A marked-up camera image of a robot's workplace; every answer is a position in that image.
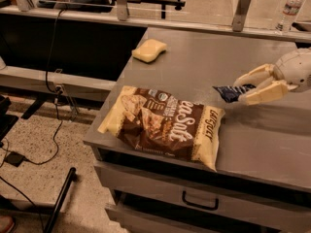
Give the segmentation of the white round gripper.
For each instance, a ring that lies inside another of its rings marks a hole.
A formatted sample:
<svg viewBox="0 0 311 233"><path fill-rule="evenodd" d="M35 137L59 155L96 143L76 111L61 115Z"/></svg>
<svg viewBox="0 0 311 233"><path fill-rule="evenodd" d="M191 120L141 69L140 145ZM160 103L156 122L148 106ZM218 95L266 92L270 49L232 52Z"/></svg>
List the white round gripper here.
<svg viewBox="0 0 311 233"><path fill-rule="evenodd" d="M311 49L297 49L284 54L273 64L263 64L237 78L234 86L255 87L238 98L247 106L272 102L289 91L304 92L311 88Z"/></svg>

